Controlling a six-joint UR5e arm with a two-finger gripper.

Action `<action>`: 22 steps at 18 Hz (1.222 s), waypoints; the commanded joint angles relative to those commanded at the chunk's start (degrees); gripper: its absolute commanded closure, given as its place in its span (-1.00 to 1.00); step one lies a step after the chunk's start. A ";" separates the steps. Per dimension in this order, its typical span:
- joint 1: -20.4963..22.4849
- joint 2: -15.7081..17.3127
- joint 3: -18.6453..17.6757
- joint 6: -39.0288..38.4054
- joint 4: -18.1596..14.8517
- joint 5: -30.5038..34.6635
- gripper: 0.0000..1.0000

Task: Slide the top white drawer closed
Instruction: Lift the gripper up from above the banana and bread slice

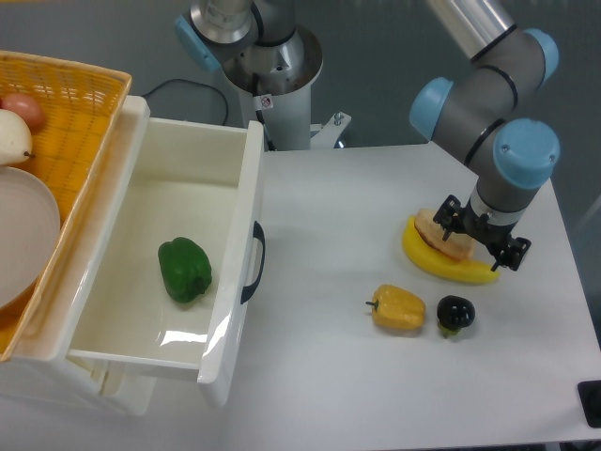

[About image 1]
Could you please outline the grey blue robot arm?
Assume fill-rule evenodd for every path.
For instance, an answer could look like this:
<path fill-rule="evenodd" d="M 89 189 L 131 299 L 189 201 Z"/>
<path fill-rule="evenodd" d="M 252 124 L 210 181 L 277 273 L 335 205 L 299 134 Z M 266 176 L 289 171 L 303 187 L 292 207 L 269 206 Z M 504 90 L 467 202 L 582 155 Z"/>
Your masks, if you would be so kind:
<path fill-rule="evenodd" d="M 455 83 L 436 78 L 414 99 L 411 126 L 478 178 L 466 203 L 449 196 L 434 221 L 445 237 L 480 242 L 496 267 L 516 270 L 530 249 L 513 229 L 560 155 L 543 122 L 510 114 L 554 73 L 559 52 L 537 29 L 520 29 L 496 1 L 432 1 L 429 9 L 474 66 Z M 246 120 L 259 122 L 271 150 L 330 148 L 332 125 L 313 132 L 310 92 L 323 64 L 315 36 L 289 1 L 199 1 L 175 22 L 195 63 L 222 70 Z"/>

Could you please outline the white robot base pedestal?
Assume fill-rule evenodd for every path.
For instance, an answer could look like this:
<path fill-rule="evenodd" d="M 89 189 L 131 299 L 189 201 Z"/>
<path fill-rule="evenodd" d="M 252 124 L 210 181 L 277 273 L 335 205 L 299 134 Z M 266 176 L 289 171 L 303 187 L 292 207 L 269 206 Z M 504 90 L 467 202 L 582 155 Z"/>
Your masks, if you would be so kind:
<path fill-rule="evenodd" d="M 351 116 L 336 112 L 325 123 L 311 119 L 312 85 L 323 67 L 316 36 L 297 26 L 277 46 L 254 44 L 225 63 L 223 71 L 237 90 L 243 121 L 262 124 L 267 150 L 340 148 Z"/>

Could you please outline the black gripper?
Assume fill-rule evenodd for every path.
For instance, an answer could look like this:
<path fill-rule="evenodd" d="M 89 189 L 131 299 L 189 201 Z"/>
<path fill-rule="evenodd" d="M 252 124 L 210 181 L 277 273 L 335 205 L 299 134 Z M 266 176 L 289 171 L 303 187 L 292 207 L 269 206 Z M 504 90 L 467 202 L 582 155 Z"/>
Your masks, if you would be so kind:
<path fill-rule="evenodd" d="M 483 244 L 495 259 L 491 271 L 499 267 L 509 268 L 516 272 L 532 242 L 522 237 L 513 237 L 511 232 L 515 224 L 496 225 L 488 213 L 478 215 L 471 204 L 461 206 L 460 201 L 450 194 L 433 216 L 442 232 L 442 240 L 447 241 L 452 234 L 464 234 Z"/>

